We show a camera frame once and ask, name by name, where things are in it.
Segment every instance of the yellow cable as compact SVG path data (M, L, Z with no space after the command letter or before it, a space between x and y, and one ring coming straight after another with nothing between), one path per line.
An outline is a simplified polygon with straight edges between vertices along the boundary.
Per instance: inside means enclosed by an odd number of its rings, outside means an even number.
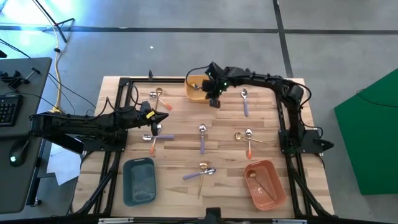
M52 30L54 31L55 34L55 38L57 40L57 46L56 48L59 49L59 39L58 39L58 34L57 31L54 28L54 25L52 24L51 20L47 17L47 15L43 12L43 10L39 7L39 5L37 5L37 3L32 0L32 2L40 9L40 11L42 12L42 14L44 15L44 17L49 21ZM60 108L60 99L61 99L61 77L58 71L58 52L55 52L55 62L54 62L54 70L55 70L55 74L57 74L57 79L58 79L58 93L57 93L57 101L55 102L55 106L57 108ZM52 110L50 110L51 112L61 112L60 110L58 110L57 108L53 107Z

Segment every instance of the wooden table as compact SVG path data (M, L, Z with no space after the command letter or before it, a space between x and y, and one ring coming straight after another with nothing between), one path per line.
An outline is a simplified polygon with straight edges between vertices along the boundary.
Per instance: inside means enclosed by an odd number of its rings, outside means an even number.
M120 77L104 77L96 107L98 114L106 97L114 103ZM303 79L293 81L303 83ZM162 123L162 134L174 134L174 140L160 140L154 155L149 154L150 142L141 139L150 134L150 129L130 129L126 150L122 153L118 181L113 201L112 216L123 217L204 217L206 207L221 207L224 218L292 218L294 212L290 196L289 179L285 157L280 152L277 131L279 118L272 90L254 86L229 88L220 98L221 108L211 108L208 103L191 103L185 97L183 83L137 83L139 101L149 100L154 107L155 100L149 92L163 88L161 98L173 106L172 111L159 103L158 110L170 115ZM243 113L243 99L240 91L248 90L249 117ZM304 105L302 117L312 125L309 104ZM207 126L205 133L206 153L200 154L199 125ZM267 144L252 142L252 159L246 158L246 141L236 141L234 133L253 130L253 138ZM103 152L92 153L81 167L81 174L75 191L73 208L79 209L93 193L100 179ZM123 164L130 159L151 157L155 162L157 196L151 203L127 207L123 202ZM333 213L328 184L321 160L313 154L302 154L308 188L326 211ZM253 162L270 160L277 169L287 194L283 206L266 212L259 211L253 204L243 177L244 168ZM201 196L198 198L200 178L183 180L182 176L200 171L198 164L209 161L217 168L216 173L204 176ZM298 199L303 212L303 197L300 188ZM108 196L104 191L101 211Z

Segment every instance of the spoon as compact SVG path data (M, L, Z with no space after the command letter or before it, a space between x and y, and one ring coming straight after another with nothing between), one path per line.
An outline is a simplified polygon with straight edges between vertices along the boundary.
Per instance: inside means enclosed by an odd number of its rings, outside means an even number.
M246 100L246 98L248 97L248 91L246 91L246 89L243 89L241 91L241 96L243 97L244 115L249 116L248 101Z
M205 153L205 131L206 131L206 126L204 124L199 125L199 131L201 132L200 154L204 154Z
M162 88L158 87L158 88L156 88L155 92L157 95L155 110L157 111L157 105L159 104L159 97L163 93L163 90L162 90Z
M173 139L174 135L173 134L163 134L163 135L158 135L158 136L153 136L151 134L143 134L142 139L145 141L151 141L152 139L159 138L159 139Z
M161 124L158 124L158 125L157 125L157 132L160 133L161 130L162 130L162 125L161 125ZM150 147L149 154L151 154L151 155L155 152L155 143L156 143L156 139L157 139L157 137L155 136L155 137L154 137L154 142L152 143L152 147Z
M254 170L249 170L248 176L249 176L250 178L255 179L255 180L257 181L257 183L259 183L259 185L261 186L261 188L264 189L264 191L267 193L267 195L268 195L271 199L275 200L275 199L273 198L273 196L271 196L271 194L268 192L268 190L267 190L267 189L259 182L259 180L257 179L256 171L254 171Z
M248 138L250 138L250 137L253 135L253 132L251 131L250 128L247 128L247 130L246 130L245 133L246 133L246 136L247 136ZM251 144L250 144L250 139L249 139L248 159L251 159Z
M256 142L261 142L261 143L267 144L266 142L263 142L263 141L260 141L260 140L257 140L257 139L245 137L240 132L236 132L235 133L235 139L236 140L241 140L242 138L247 139L247 140L252 140L252 141L256 141Z
M207 169L204 170L204 171L197 172L197 173L194 173L194 174L185 175L185 176L182 177L182 179L183 179L183 180L187 180L187 179L189 179L189 178L196 177L196 176L199 176L199 175L202 175L202 174L212 175L212 174L214 174L215 172L216 172L216 168L214 168L214 167L209 167L209 168L207 168Z
M159 97L157 97L157 93L155 93L155 92L150 92L149 96L152 97L152 98L158 98L159 99ZM162 102L167 107L167 109L169 109L169 110L173 109L168 103L165 103L163 100L159 99L159 101Z
M199 163L199 167L202 171L205 171L208 168L207 162L201 162ZM199 192L198 192L198 198L200 197L200 191L201 191L201 184L203 182L203 174L200 176L200 185L199 185Z

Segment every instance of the concrete floor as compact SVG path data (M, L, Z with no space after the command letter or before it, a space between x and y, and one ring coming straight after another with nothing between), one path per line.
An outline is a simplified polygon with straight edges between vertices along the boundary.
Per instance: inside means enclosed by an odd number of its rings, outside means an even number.
M272 0L64 0L42 1L57 21L74 17L76 26L190 27L275 29ZM398 29L394 0L279 0L285 29ZM15 15L23 12L24 17ZM47 24L30 1L9 1L0 23ZM182 76L190 68L215 61L221 66L286 77L278 34L207 34L159 32L72 32L62 44L59 69L64 85L96 102L105 75ZM5 31L0 37L31 57L53 57L51 32ZM313 92L315 124L335 143L325 153L326 176L335 213L343 218L398 223L398 195L362 196L346 153L333 108L397 68L398 35L287 34L293 75L304 78ZM23 55L1 47L9 58ZM43 97L55 102L56 88L48 82ZM65 92L85 114L90 106ZM72 112L68 102L62 108ZM42 103L40 111L50 109ZM43 205L0 219L64 215L73 182L57 187L55 179L41 183Z

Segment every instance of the blue plastic tray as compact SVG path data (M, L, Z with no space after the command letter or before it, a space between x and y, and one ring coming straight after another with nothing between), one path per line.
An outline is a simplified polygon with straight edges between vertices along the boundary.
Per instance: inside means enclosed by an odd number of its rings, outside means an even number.
M151 158L133 159L123 165L123 200L127 206L149 203L156 197L155 165Z

